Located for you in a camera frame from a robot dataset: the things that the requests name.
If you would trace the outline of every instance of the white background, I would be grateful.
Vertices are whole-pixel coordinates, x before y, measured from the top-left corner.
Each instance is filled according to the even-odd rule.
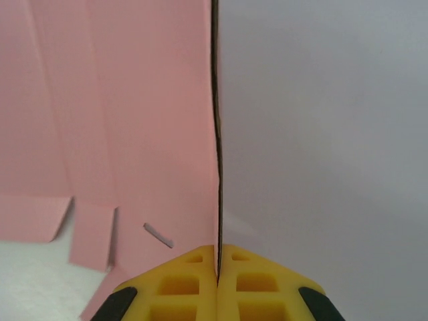
[[[221,1],[225,241],[428,320],[428,2]]]
[[[49,244],[0,242],[0,320],[77,321],[104,273],[68,264],[73,221]]]

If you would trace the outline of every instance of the black rubber edge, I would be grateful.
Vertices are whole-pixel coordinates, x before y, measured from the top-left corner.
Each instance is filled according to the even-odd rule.
[[[345,321],[329,298],[324,294],[307,287],[299,293],[315,318],[315,321]]]
[[[121,321],[137,293],[136,288],[127,287],[110,294],[91,321]]]

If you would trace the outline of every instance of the rectangular hole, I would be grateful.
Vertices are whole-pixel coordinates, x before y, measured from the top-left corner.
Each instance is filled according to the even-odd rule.
[[[196,312],[196,306],[151,306],[149,321],[196,321]]]
[[[167,247],[172,249],[174,247],[174,241],[172,239],[166,238],[164,235],[160,234],[152,225],[144,223],[142,226],[146,231],[153,235],[156,239],[164,243]]]
[[[239,321],[287,321],[281,302],[240,302]]]
[[[201,254],[190,257],[186,260],[187,263],[201,263],[203,261],[203,256]]]
[[[277,292],[275,277],[266,273],[242,273],[236,279],[238,292]]]
[[[158,294],[162,296],[199,294],[199,279],[195,276],[167,276],[160,283]]]
[[[249,261],[249,258],[240,254],[240,253],[234,253],[234,254],[232,254],[232,260],[233,261]]]

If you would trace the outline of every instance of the gray surface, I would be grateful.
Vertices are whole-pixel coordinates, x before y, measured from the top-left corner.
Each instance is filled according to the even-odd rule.
[[[426,320],[428,3],[221,3],[224,239]]]
[[[0,320],[76,321],[104,274],[68,264],[72,221],[49,244],[0,242]]]

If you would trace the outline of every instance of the yellow tool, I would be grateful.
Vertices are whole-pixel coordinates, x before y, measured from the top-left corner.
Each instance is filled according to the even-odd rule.
[[[344,321],[314,281],[224,245],[194,249],[120,284],[91,321]]]

